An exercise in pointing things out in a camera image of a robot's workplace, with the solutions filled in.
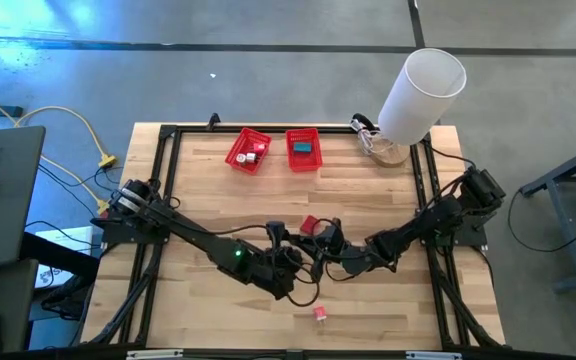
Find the wooden tabletop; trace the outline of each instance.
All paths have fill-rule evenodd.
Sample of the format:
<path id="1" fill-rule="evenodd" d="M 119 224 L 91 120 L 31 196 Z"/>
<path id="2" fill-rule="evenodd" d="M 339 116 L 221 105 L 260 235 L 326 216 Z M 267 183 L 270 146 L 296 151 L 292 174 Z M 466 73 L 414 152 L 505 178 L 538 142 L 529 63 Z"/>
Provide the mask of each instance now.
<path id="1" fill-rule="evenodd" d="M 159 123 L 137 123 L 126 157 L 122 183 L 146 180 L 152 169 Z M 431 130 L 433 146 L 460 155 L 453 126 Z M 398 168 L 380 168 L 364 156 L 353 135 L 320 135 L 323 167 L 293 173 L 287 163 L 285 136 L 272 134 L 270 152 L 256 176 L 233 170 L 224 159 L 237 134 L 185 133 L 173 196 L 178 211 L 210 230 L 284 221 L 297 233 L 307 215 L 338 217 L 353 243 L 378 230 L 409 221 L 417 208 L 410 159 Z M 420 149 L 424 173 L 426 160 Z M 436 156 L 441 184 L 464 170 L 459 160 Z M 261 248 L 263 230 L 236 236 Z M 99 267 L 82 336 L 89 340 L 111 319 L 126 296 L 135 245 L 120 245 Z M 470 248 L 455 249 L 462 296 L 472 313 L 499 342 L 503 332 L 486 264 Z M 345 273 L 330 266 L 334 277 Z M 310 300 L 313 285 L 295 282 L 293 297 Z M 326 308 L 318 324 L 313 306 Z M 321 295 L 311 307 L 287 299 L 275 301 L 253 285 L 245 286 L 215 269 L 206 255 L 172 237 L 162 258 L 152 310 L 149 347 L 301 348 L 329 350 L 439 349 L 437 320 L 425 251 L 416 242 L 405 252 L 397 273 L 378 269 L 347 282 L 321 281 Z M 457 339 L 452 306 L 446 307 Z M 138 303 L 132 336 L 141 316 Z"/>

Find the black metal frame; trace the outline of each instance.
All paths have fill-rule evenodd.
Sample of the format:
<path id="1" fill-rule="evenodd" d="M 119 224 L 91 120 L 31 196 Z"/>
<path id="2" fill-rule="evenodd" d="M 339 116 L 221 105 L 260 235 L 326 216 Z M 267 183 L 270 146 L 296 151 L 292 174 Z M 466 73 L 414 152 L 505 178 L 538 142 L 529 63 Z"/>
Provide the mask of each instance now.
<path id="1" fill-rule="evenodd" d="M 203 124 L 187 124 L 187 125 L 162 125 L 159 132 L 157 150 L 155 153 L 155 160 L 153 163 L 152 177 L 159 178 L 161 167 L 163 163 L 163 153 L 165 145 L 168 139 L 173 139 L 172 148 L 173 151 L 170 156 L 170 163 L 168 165 L 168 174 L 166 177 L 166 182 L 164 186 L 164 199 L 169 201 L 172 193 L 172 186 L 174 184 L 174 178 L 176 173 L 177 160 L 179 155 L 179 150 L 181 147 L 181 140 L 184 133 L 202 133 L 202 132 L 213 132 L 213 133 L 238 133 L 241 131 L 244 125 L 228 125 L 228 124 L 217 124 L 219 123 L 219 117 L 217 114 L 213 114 L 208 125 Z M 304 124 L 294 124 L 294 125 L 260 125 L 254 126 L 252 124 L 246 125 L 257 131 L 263 131 L 266 133 L 283 133 L 286 130 L 303 127 Z M 321 125 L 317 126 L 318 130 L 322 134 L 351 134 L 354 136 L 354 131 L 348 125 Z M 415 187 L 417 190 L 417 199 L 419 206 L 426 204 L 426 194 L 423 181 L 423 174 L 421 171 L 421 165 L 419 160 L 418 145 L 412 145 L 410 147 L 410 156 L 413 165 L 413 175 L 415 180 Z M 426 152 L 426 157 L 429 165 L 429 174 L 431 179 L 431 184 L 433 187 L 438 187 L 438 179 L 436 167 L 434 164 L 434 154 Z M 425 241 L 429 244 L 430 239 L 422 239 L 422 243 Z M 160 258 L 163 253 L 162 244 L 153 245 L 153 255 L 151 257 L 151 263 L 156 261 L 155 273 L 158 271 Z M 143 265 L 144 255 L 146 253 L 146 245 L 138 245 L 137 252 L 135 253 L 135 258 L 133 262 L 133 274 L 130 279 L 131 288 L 135 288 L 141 277 L 141 265 Z M 426 246 L 426 254 L 428 258 L 428 266 L 431 278 L 431 286 L 433 290 L 433 297 L 435 302 L 435 310 L 437 313 L 437 325 L 439 329 L 439 336 L 441 340 L 442 349 L 439 351 L 458 353 L 461 355 L 462 359 L 576 359 L 574 356 L 565 355 L 553 355 L 545 353 L 527 352 L 527 351 L 517 351 L 509 348 L 480 348 L 468 345 L 463 341 L 463 336 L 467 336 L 468 333 L 462 334 L 460 331 L 460 338 L 462 339 L 462 344 L 457 345 L 452 341 L 452 338 L 448 329 L 448 322 L 446 318 L 445 305 L 443 301 L 443 292 L 447 291 L 449 299 L 453 305 L 459 305 L 460 310 L 464 314 L 470 315 L 467 307 L 461 302 L 458 304 L 455 299 L 459 299 L 460 296 L 457 291 L 454 291 L 453 284 L 447 284 L 450 282 L 450 278 L 446 280 L 441 275 L 441 270 L 438 268 L 439 263 L 437 261 L 437 252 L 434 246 Z M 131 350 L 146 350 L 146 342 L 148 339 L 148 331 L 150 327 L 152 307 L 154 302 L 154 293 L 156 289 L 156 276 L 155 281 L 148 283 L 148 288 L 146 290 L 145 301 L 143 305 L 142 317 L 139 326 L 139 333 L 137 334 L 134 342 L 128 342 L 129 329 L 131 325 L 132 314 L 126 318 L 122 332 L 120 333 L 119 342 L 116 344 L 109 343 L 91 343 L 84 344 L 77 347 L 70 348 L 58 348 L 58 349 L 44 349 L 37 351 L 27 351 L 19 353 L 8 353 L 2 354 L 1 359 L 120 359 L 126 358 L 127 351 Z M 401 351 L 401 350 L 288 350 L 288 349 L 194 349 L 185 348 L 183 349 L 184 357 L 213 357 L 220 359 L 254 359 L 257 357 L 277 357 L 285 360 L 308 360 L 309 358 L 323 358 L 323 359 L 394 359 L 394 358 L 414 358 L 417 355 L 411 355 L 412 352 Z"/>
<path id="2" fill-rule="evenodd" d="M 228 124 L 219 124 L 220 123 L 219 116 L 217 114 L 213 114 L 209 123 L 207 125 L 203 124 L 195 124 L 195 125 L 162 125 L 159 131 L 159 138 L 157 143 L 157 150 L 155 152 L 155 160 L 153 164 L 153 170 L 151 177 L 158 179 L 161 166 L 163 163 L 163 152 L 164 147 L 166 145 L 166 141 L 169 138 L 173 139 L 172 143 L 172 151 L 170 155 L 170 162 L 168 166 L 168 174 L 166 177 L 163 197 L 167 201 L 170 200 L 170 196 L 172 196 L 172 185 L 174 184 L 175 172 L 177 169 L 177 160 L 179 156 L 179 150 L 181 147 L 181 140 L 184 133 L 201 133 L 201 132 L 214 132 L 214 133 L 238 133 L 241 131 L 241 125 L 228 125 Z M 303 127 L 303 124 L 294 124 L 291 126 L 273 126 L 273 125 L 260 125 L 255 126 L 253 124 L 247 125 L 247 127 L 261 131 L 265 133 L 283 133 L 286 130 L 293 129 L 293 128 L 300 128 Z M 330 125 L 330 126 L 319 126 L 317 130 L 322 134 L 352 134 L 354 135 L 354 131 L 348 125 Z M 427 141 L 430 144 L 430 136 L 428 135 Z M 428 169 L 430 174 L 430 181 L 433 187 L 433 193 L 437 194 L 439 191 L 439 180 L 437 177 L 437 169 L 434 159 L 434 154 L 430 150 L 429 147 L 424 147 L 426 149 L 426 159 L 428 162 Z M 415 187 L 417 191 L 417 199 L 419 202 L 419 207 L 423 207 L 426 204 L 426 194 L 425 194 L 425 187 L 423 181 L 423 174 L 421 171 L 421 165 L 419 160 L 419 152 L 418 146 L 412 145 L 410 147 L 410 156 L 413 165 L 413 176 L 415 178 Z M 135 253 L 135 259 L 133 262 L 133 271 L 130 278 L 129 283 L 129 293 L 134 288 L 134 285 L 139 280 L 141 275 L 141 268 L 143 266 L 144 256 L 145 256 L 145 249 L 147 245 L 139 244 L 137 245 L 137 251 Z M 155 245 L 155 251 L 159 252 L 159 255 L 162 253 L 162 245 Z M 455 287 L 457 294 L 459 294 L 459 285 L 457 281 L 457 273 L 456 273 L 456 266 L 454 263 L 454 257 L 452 252 L 450 251 L 449 247 L 445 247 L 445 259 L 446 259 L 446 266 L 448 270 L 448 279 L 453 287 Z M 428 266 L 430 270 L 430 277 L 431 277 L 431 285 L 433 288 L 433 297 L 435 301 L 435 310 L 437 312 L 437 322 L 439 328 L 439 336 L 441 339 L 442 348 L 450 345 L 454 345 L 454 342 L 450 336 L 450 332 L 448 329 L 448 321 L 446 317 L 446 309 L 443 301 L 443 293 L 439 285 L 439 275 L 438 269 L 436 268 L 437 262 L 437 253 L 433 246 L 426 247 L 426 253 L 428 257 Z M 148 286 L 148 291 L 146 293 L 146 298 L 144 301 L 144 307 L 142 311 L 142 318 L 139 327 L 139 333 L 135 339 L 135 343 L 139 345 L 146 345 L 146 341 L 148 338 L 148 328 L 150 325 L 150 318 L 152 314 L 152 306 L 154 302 L 154 291 L 156 288 L 156 281 L 152 281 Z M 128 316 L 124 324 L 122 325 L 122 329 L 120 332 L 119 342 L 125 343 L 128 341 L 129 338 L 129 329 L 132 324 L 132 311 L 131 314 Z M 469 345 L 469 337 L 468 332 L 466 330 L 466 326 L 461 318 L 458 318 L 459 324 L 459 337 L 460 343 L 462 345 Z M 365 355 L 372 354 L 372 351 L 367 352 Z"/>

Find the metal stand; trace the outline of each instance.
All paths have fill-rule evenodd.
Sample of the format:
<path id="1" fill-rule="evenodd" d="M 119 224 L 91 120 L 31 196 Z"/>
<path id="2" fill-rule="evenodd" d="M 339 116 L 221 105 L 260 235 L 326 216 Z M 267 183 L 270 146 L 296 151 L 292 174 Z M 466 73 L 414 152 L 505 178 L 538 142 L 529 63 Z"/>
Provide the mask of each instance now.
<path id="1" fill-rule="evenodd" d="M 571 217 L 563 204 L 559 184 L 576 182 L 576 177 L 573 177 L 574 174 L 576 174 L 576 156 L 519 189 L 519 192 L 525 197 L 531 196 L 539 190 L 548 190 L 550 200 L 557 213 L 557 219 L 559 220 L 565 242 L 571 241 L 576 234 L 571 224 Z M 576 268 L 576 241 L 571 243 L 567 248 Z M 555 283 L 553 289 L 555 292 L 576 290 L 576 277 Z"/>

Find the cable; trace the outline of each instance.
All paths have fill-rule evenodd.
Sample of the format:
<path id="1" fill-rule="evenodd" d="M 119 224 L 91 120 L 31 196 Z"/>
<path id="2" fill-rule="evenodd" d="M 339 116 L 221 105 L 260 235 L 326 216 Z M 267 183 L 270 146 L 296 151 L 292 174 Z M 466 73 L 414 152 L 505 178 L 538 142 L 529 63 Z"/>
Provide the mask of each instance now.
<path id="1" fill-rule="evenodd" d="M 421 214 L 423 214 L 426 210 L 428 210 L 428 208 L 430 207 L 430 204 L 432 204 L 433 202 L 439 200 L 439 198 L 441 197 L 441 194 L 446 191 L 446 189 L 448 189 L 450 186 L 453 186 L 452 189 L 450 189 L 449 195 L 452 195 L 455 193 L 455 191 L 457 190 L 457 186 L 459 186 L 459 184 L 461 183 L 461 181 L 464 179 L 464 175 L 461 175 L 459 177 L 456 177 L 455 179 L 453 179 L 451 182 L 449 182 L 448 184 L 446 184 L 446 186 L 444 186 L 443 188 L 441 188 L 441 190 L 439 190 L 439 192 L 433 196 L 427 203 L 426 205 L 421 208 L 421 210 L 419 210 L 419 212 L 417 213 L 417 217 L 419 217 Z"/>
<path id="2" fill-rule="evenodd" d="M 47 288 L 49 288 L 49 287 L 52 286 L 52 283 L 55 282 L 55 275 L 52 273 L 52 266 L 49 266 L 49 268 L 50 268 L 50 283 L 48 283 L 48 285 L 46 285 L 46 286 L 42 286 L 42 287 L 40 287 L 40 288 L 36 288 L 35 290 L 47 289 Z"/>
<path id="3" fill-rule="evenodd" d="M 270 241 L 272 243 L 272 252 L 270 253 L 270 263 L 272 265 L 272 273 L 275 277 L 279 277 L 279 273 L 277 273 L 277 267 L 276 267 L 275 263 L 276 263 L 277 251 L 279 250 L 279 242 L 281 241 L 281 239 L 277 240 L 275 238 L 275 234 L 265 225 L 248 225 L 248 227 L 249 228 L 261 227 L 261 228 L 266 229 L 266 232 L 270 236 Z M 316 287 L 315 295 L 313 295 L 313 297 L 312 297 L 312 299 L 310 299 L 310 301 L 308 301 L 306 303 L 297 302 L 292 296 L 290 296 L 290 293 L 283 286 L 283 283 L 279 282 L 279 284 L 280 284 L 280 286 L 282 286 L 284 288 L 284 292 L 286 293 L 286 298 L 288 298 L 288 301 L 290 301 L 293 305 L 295 305 L 297 307 L 307 307 L 307 306 L 314 304 L 315 301 L 317 301 L 317 299 L 319 298 L 319 293 L 321 291 L 321 288 L 319 286 L 319 281 L 315 281 L 315 277 L 313 276 L 313 274 L 310 270 L 308 270 L 302 266 L 300 266 L 300 268 L 303 271 L 305 271 L 308 275 L 310 275 L 310 279 L 312 280 L 312 283 Z"/>
<path id="4" fill-rule="evenodd" d="M 73 238 L 72 236 L 66 234 L 66 233 L 65 233 L 63 230 L 61 230 L 60 228 L 56 227 L 55 225 L 53 225 L 53 224 L 51 224 L 51 223 L 49 223 L 49 222 L 47 222 L 47 221 L 43 221 L 43 220 L 33 221 L 33 222 L 31 222 L 31 223 L 26 224 L 26 226 L 24 226 L 24 228 L 33 226 L 33 225 L 35 225 L 35 224 L 44 224 L 44 225 L 50 226 L 51 228 L 59 231 L 59 232 L 62 233 L 65 237 L 67 237 L 68 239 L 70 239 L 70 240 L 72 240 L 72 241 L 75 241 L 75 242 L 78 242 L 78 243 L 82 243 L 82 244 L 86 244 L 86 245 L 92 245 L 92 243 L 89 243 L 89 242 L 87 242 L 87 241 L 81 241 L 81 240 L 77 240 L 77 239 Z"/>
<path id="5" fill-rule="evenodd" d="M 97 169 L 97 172 L 95 172 L 95 176 L 93 177 L 93 179 L 95 179 L 95 184 L 97 184 L 97 186 L 99 186 L 100 188 L 102 188 L 102 189 L 104 189 L 104 190 L 107 190 L 107 191 L 110 191 L 110 192 L 114 192 L 115 190 L 113 190 L 113 189 L 111 189 L 111 188 L 109 188 L 109 187 L 106 187 L 106 186 L 101 185 L 101 184 L 99 183 L 99 181 L 97 180 L 97 175 L 99 175 L 102 171 L 103 171 L 103 169 L 102 169 L 102 168 L 99 168 L 99 169 Z"/>
<path id="6" fill-rule="evenodd" d="M 346 276 L 345 278 L 341 278 L 341 279 L 334 278 L 334 277 L 332 277 L 332 275 L 330 275 L 330 272 L 328 271 L 328 264 L 329 264 L 329 263 L 326 263 L 326 265 L 324 265 L 324 270 L 326 271 L 326 275 L 328 275 L 328 277 L 329 277 L 330 280 L 332 280 L 332 281 L 339 281 L 339 282 L 341 282 L 341 281 L 347 281 L 347 280 L 350 280 L 350 279 L 354 279 L 354 278 L 357 277 L 357 275 L 349 275 L 349 276 Z"/>
<path id="7" fill-rule="evenodd" d="M 300 264 L 300 263 L 296 262 L 295 260 L 291 259 L 290 256 L 286 256 L 286 259 L 288 259 L 288 261 L 289 261 L 291 264 L 299 266 L 299 268 L 300 268 L 301 270 L 305 271 L 306 273 L 312 274 L 312 264 L 311 264 L 311 263 L 303 263 L 303 264 Z M 310 265 L 310 269 L 305 268 L 304 265 Z M 300 277 L 297 276 L 297 275 L 295 275 L 295 278 L 297 278 L 297 280 L 298 280 L 299 282 L 304 283 L 304 284 L 314 284 L 314 283 L 315 283 L 315 281 L 312 279 L 312 275 L 311 275 L 310 281 L 304 280 L 304 279 L 300 278 Z"/>
<path id="8" fill-rule="evenodd" d="M 519 190 L 517 190 L 517 192 L 515 192 L 515 194 L 512 196 L 512 200 L 510 200 L 510 205 L 508 206 L 508 219 L 507 219 L 507 224 L 508 224 L 508 229 L 510 230 L 510 234 L 512 234 L 512 237 L 518 242 L 520 243 L 523 247 L 525 247 L 528 250 L 532 250 L 532 251 L 537 251 L 537 252 L 545 252 L 545 253 L 551 253 L 551 252 L 556 252 L 559 251 L 567 246 L 569 246 L 570 244 L 574 243 L 576 241 L 576 236 L 572 239 L 570 239 L 568 242 L 566 242 L 565 244 L 558 246 L 556 248 L 553 249 L 539 249 L 539 248 L 535 248 L 532 247 L 526 243 L 524 243 L 523 241 L 519 240 L 519 238 L 517 237 L 517 234 L 515 234 L 515 230 L 512 228 L 512 222 L 511 222 L 511 216 L 512 216 L 512 207 L 515 204 L 515 199 L 517 198 L 517 195 L 519 194 Z"/>
<path id="9" fill-rule="evenodd" d="M 72 195 L 72 197 L 74 197 L 75 200 L 77 200 L 77 202 L 79 202 L 83 207 L 86 208 L 86 210 L 88 210 L 88 212 L 90 213 L 90 216 L 96 217 L 96 216 L 95 216 L 95 213 L 93 213 L 92 210 L 90 210 L 90 208 L 88 207 L 88 205 L 86 205 L 83 201 L 81 201 L 81 199 L 79 199 L 79 198 L 77 197 L 77 195 L 75 195 L 72 191 L 68 190 L 68 188 L 67 188 L 64 184 L 60 183 L 60 182 L 59 182 L 58 180 L 56 180 L 55 178 L 51 177 L 49 173 L 47 173 L 45 170 L 43 170 L 43 168 L 40 167 L 40 168 L 39 168 L 39 171 L 41 171 L 42 173 L 46 174 L 49 178 L 51 178 L 51 179 L 54 180 L 57 184 L 59 184 L 59 186 L 61 186 L 62 188 L 64 188 L 64 190 L 66 190 L 66 192 L 68 192 L 70 195 Z"/>
<path id="10" fill-rule="evenodd" d="M 181 206 L 181 200 L 179 200 L 178 197 L 172 196 L 172 197 L 170 197 L 170 200 L 177 200 L 177 206 L 173 206 L 172 207 L 173 209 L 177 209 Z"/>
<path id="11" fill-rule="evenodd" d="M 467 158 L 464 158 L 464 157 L 461 157 L 461 156 L 457 156 L 457 155 L 449 155 L 449 154 L 446 154 L 446 153 L 444 153 L 444 152 L 441 152 L 441 151 L 435 149 L 434 147 L 432 147 L 426 140 L 421 140 L 420 143 L 423 144 L 425 147 L 429 148 L 430 150 L 432 150 L 432 151 L 436 152 L 437 154 L 441 155 L 441 156 L 449 157 L 449 158 L 452 158 L 452 159 L 458 159 L 458 160 L 461 160 L 461 161 L 463 161 L 463 162 L 467 162 L 468 164 L 472 165 L 472 167 L 475 168 L 475 169 L 477 168 L 477 165 L 475 165 L 475 162 L 472 161 L 472 160 L 470 160 L 470 159 L 467 159 Z"/>
<path id="12" fill-rule="evenodd" d="M 492 265 L 490 265 L 490 261 L 488 260 L 488 257 L 486 256 L 486 254 L 484 254 L 483 251 L 481 251 L 480 248 L 478 248 L 476 246 L 471 246 L 471 248 L 473 248 L 473 250 L 478 252 L 479 255 L 481 255 L 481 257 L 486 262 L 486 265 L 488 265 L 488 272 L 490 273 L 490 281 L 492 282 L 492 288 L 494 289 L 495 288 L 495 275 L 492 272 Z"/>
<path id="13" fill-rule="evenodd" d="M 53 173 L 52 171 L 48 170 L 47 167 L 45 167 L 45 166 L 43 166 L 43 165 L 41 165 L 41 164 L 39 164 L 39 167 L 42 168 L 42 169 L 44 169 L 46 172 L 50 173 L 50 175 L 51 175 L 55 180 L 59 181 L 60 183 L 66 185 L 66 186 L 69 186 L 69 187 L 77 187 L 77 186 L 80 186 L 81 184 L 83 184 L 83 183 L 85 183 L 85 182 L 88 182 L 88 181 L 90 181 L 92 178 L 94 178 L 95 176 L 98 176 L 98 175 L 99 175 L 98 172 L 95 172 L 95 174 L 88 176 L 87 178 L 83 179 L 82 181 L 80 181 L 80 182 L 78 182 L 78 183 L 75 183 L 75 184 L 71 184 L 71 183 L 67 182 L 66 180 L 60 178 L 59 176 L 55 175 L 55 173 Z M 104 172 L 113 171 L 113 170 L 119 170 L 119 169 L 123 169 L 123 166 L 113 167 L 113 168 L 110 168 L 110 169 L 104 169 Z"/>
<path id="14" fill-rule="evenodd" d="M 61 111 L 65 111 L 73 116 L 75 116 L 76 118 L 78 118 L 79 120 L 81 120 L 84 125 L 86 126 L 86 128 L 88 129 L 88 131 L 90 132 L 90 135 L 92 136 L 93 140 L 95 141 L 95 145 L 97 146 L 97 149 L 99 150 L 99 153 L 101 154 L 101 162 L 99 163 L 99 167 L 105 167 L 108 165 L 112 165 L 112 163 L 116 160 L 116 158 L 114 156 L 108 155 L 106 154 L 102 147 L 101 144 L 99 143 L 99 139 L 97 139 L 97 135 L 95 134 L 95 132 L 93 131 L 92 127 L 90 126 L 90 123 L 88 122 L 88 120 L 86 120 L 83 116 L 79 115 L 78 113 L 76 113 L 75 111 L 65 108 L 65 107 L 61 107 L 61 106 L 45 106 L 42 108 L 39 108 L 37 110 L 31 111 L 28 114 L 22 116 L 21 118 L 19 118 L 19 120 L 15 120 L 12 118 L 12 116 L 10 116 L 10 114 L 8 114 L 4 109 L 2 109 L 0 107 L 0 112 L 8 118 L 8 120 L 10 120 L 13 124 L 13 127 L 20 127 L 22 126 L 21 124 L 23 123 L 24 120 L 26 119 L 30 119 L 33 115 L 45 111 L 45 110 L 61 110 Z M 75 180 L 77 180 L 78 182 L 82 182 L 82 180 L 75 174 L 73 174 L 71 171 L 69 171 L 68 169 L 66 169 L 64 166 L 58 164 L 57 162 L 50 160 L 48 157 L 46 157 L 43 153 L 41 154 L 41 159 L 48 162 L 49 164 L 55 166 L 56 168 L 62 170 L 63 172 L 65 172 L 66 174 L 72 176 Z M 97 207 L 99 209 L 103 209 L 106 206 L 106 202 L 99 199 L 94 192 L 92 192 L 92 190 L 90 190 L 90 188 L 88 186 L 86 186 L 86 184 L 83 184 L 82 182 L 82 186 L 86 189 L 86 191 L 88 191 L 88 193 L 90 194 L 90 196 L 92 196 L 93 199 L 95 199 L 95 201 L 97 202 Z"/>
<path id="15" fill-rule="evenodd" d="M 124 168 L 123 166 L 118 166 L 118 167 L 114 167 L 111 169 L 104 168 L 104 174 L 106 175 L 106 179 L 108 180 L 108 182 L 119 185 L 119 181 L 114 181 L 113 179 L 110 178 L 110 176 L 108 176 L 108 171 L 116 170 L 116 169 L 123 169 L 123 168 Z"/>

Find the red plastic basket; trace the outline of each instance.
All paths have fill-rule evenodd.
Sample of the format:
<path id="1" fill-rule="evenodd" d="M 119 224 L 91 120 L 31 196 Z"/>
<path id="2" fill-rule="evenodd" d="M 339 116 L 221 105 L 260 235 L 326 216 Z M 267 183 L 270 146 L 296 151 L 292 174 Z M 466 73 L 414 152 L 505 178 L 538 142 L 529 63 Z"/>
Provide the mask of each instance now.
<path id="1" fill-rule="evenodd" d="M 250 175 L 255 175 L 259 166 L 261 166 L 261 161 L 264 159 L 266 154 L 268 154 L 268 149 L 270 148 L 270 136 L 264 135 L 252 129 L 243 128 L 239 133 L 239 137 L 235 140 L 235 143 L 230 148 L 228 156 L 226 156 L 226 163 L 230 164 L 233 168 L 241 170 Z M 253 147 L 255 144 L 264 144 L 266 149 L 261 155 L 258 155 L 258 159 L 255 163 L 239 164 L 237 162 L 237 154 L 246 154 L 253 152 Z"/>
<path id="2" fill-rule="evenodd" d="M 307 142 L 312 145 L 310 153 L 298 153 L 293 151 L 297 142 Z M 288 150 L 288 165 L 292 171 L 313 171 L 323 164 L 321 160 L 321 148 L 319 147 L 319 132 L 317 129 L 298 129 L 286 131 L 286 147 Z"/>

